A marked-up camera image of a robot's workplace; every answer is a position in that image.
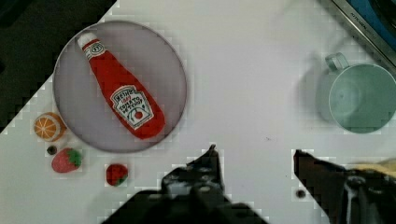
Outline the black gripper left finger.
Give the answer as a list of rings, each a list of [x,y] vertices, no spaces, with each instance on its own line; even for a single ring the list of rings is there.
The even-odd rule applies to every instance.
[[[183,167],[175,168],[164,176],[161,182],[161,194],[171,200],[185,197],[205,203],[225,203],[216,145],[212,144],[199,158]]]

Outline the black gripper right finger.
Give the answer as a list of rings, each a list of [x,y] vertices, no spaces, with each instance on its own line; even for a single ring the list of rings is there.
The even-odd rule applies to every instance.
[[[347,169],[300,149],[294,173],[331,224],[395,224],[395,174],[377,164]]]

